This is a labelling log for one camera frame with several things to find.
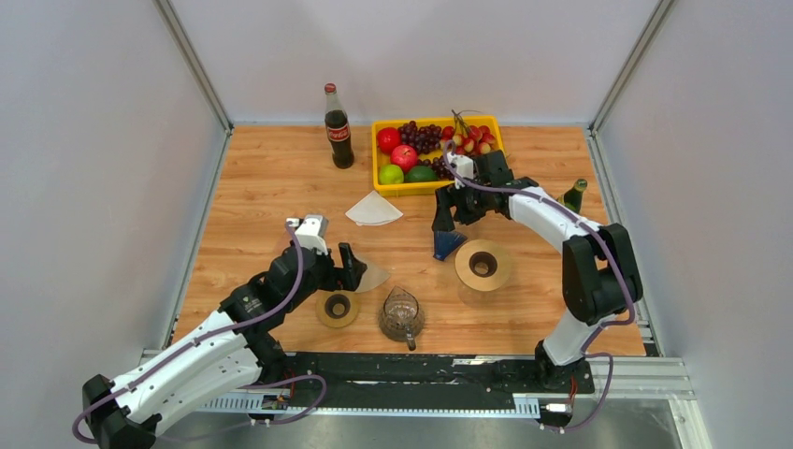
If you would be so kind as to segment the blue glass dripper cone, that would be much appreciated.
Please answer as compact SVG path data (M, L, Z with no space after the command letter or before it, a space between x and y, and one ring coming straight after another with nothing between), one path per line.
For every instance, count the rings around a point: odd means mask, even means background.
M433 257L438 261L445 261L467 240L467 236L457 231L434 231Z

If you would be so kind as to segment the white paper coffee filter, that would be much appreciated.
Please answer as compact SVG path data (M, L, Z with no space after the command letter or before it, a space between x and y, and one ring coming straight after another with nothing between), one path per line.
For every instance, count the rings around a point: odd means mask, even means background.
M378 226L400 219L403 213L378 192L371 191L348 209L345 215L359 226Z

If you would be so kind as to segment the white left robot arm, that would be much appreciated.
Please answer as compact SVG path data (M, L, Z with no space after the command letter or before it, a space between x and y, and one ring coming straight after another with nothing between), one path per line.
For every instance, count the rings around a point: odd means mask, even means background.
M82 387L75 436L100 448L150 448L181 418L233 389L278 385L286 355L270 332L319 290L354 292L368 270L350 244L330 253L291 244L268 270L237 287L190 334L147 363L113 379L95 375Z

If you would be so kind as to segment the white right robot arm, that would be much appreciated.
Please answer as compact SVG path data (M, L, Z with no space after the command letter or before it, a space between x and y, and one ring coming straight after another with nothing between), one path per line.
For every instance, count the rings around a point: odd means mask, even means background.
M621 224L601 225L570 210L529 177L515 177L502 151L468 157L445 150L440 162L454 181L435 192L436 259L462 245L457 225L472 225L490 211L535 232L561 254L566 310L539 343L533 367L539 386L559 389L603 329L635 319L643 287L629 233ZM621 313L627 319L618 320Z

